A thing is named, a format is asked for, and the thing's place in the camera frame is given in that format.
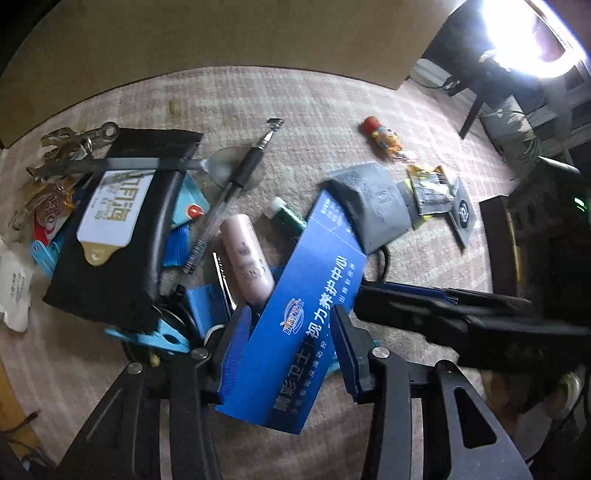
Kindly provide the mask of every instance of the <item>lamp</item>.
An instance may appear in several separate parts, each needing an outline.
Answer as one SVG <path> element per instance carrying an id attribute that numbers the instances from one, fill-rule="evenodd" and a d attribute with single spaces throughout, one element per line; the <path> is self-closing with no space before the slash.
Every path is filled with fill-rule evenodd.
<path id="1" fill-rule="evenodd" d="M 482 16 L 495 46 L 493 58 L 507 70 L 556 78 L 586 58 L 574 35 L 542 0 L 485 0 Z M 548 51 L 541 43 L 549 38 L 561 54 L 546 61 Z"/>

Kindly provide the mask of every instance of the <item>metal screw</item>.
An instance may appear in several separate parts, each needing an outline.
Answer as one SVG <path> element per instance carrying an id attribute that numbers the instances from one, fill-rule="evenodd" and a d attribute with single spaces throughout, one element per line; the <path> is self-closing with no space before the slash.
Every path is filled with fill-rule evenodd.
<path id="1" fill-rule="evenodd" d="M 193 360 L 205 360 L 209 352 L 205 348 L 196 348 L 191 350 L 191 358 Z"/>
<path id="2" fill-rule="evenodd" d="M 144 367 L 142 366 L 141 363 L 133 362 L 127 366 L 127 373 L 129 375 L 137 375 L 137 374 L 141 373 L 143 368 Z"/>
<path id="3" fill-rule="evenodd" d="M 377 346 L 371 352 L 377 358 L 388 358 L 390 356 L 390 350 L 384 346 Z"/>

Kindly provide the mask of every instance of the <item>bright light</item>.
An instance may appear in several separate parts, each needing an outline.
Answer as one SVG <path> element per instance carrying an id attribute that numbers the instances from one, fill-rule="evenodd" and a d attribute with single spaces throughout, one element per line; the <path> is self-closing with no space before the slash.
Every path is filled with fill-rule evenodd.
<path id="1" fill-rule="evenodd" d="M 517 70 L 539 78 L 564 75 L 580 60 L 584 50 L 546 5 L 538 5 L 551 30 L 569 41 L 563 55 L 555 61 L 543 61 L 542 51 L 534 38 L 538 16 L 524 0 L 485 0 L 482 10 L 486 30 L 496 50 L 495 61 L 503 68 Z"/>

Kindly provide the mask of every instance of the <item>green tube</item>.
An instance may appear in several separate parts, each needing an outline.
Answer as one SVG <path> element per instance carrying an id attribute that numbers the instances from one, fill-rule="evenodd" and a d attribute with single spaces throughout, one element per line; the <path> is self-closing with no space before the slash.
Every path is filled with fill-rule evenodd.
<path id="1" fill-rule="evenodd" d="M 306 221 L 290 209 L 280 197 L 275 197 L 265 209 L 265 216 L 296 242 L 307 225 Z"/>

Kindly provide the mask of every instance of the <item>blue card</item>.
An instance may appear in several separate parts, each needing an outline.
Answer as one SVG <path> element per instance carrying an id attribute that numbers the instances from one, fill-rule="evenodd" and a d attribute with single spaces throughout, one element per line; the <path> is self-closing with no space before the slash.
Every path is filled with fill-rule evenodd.
<path id="1" fill-rule="evenodd" d="M 335 349 L 330 308 L 349 312 L 366 255 L 337 201 L 322 191 L 217 409 L 282 432 L 301 432 Z"/>

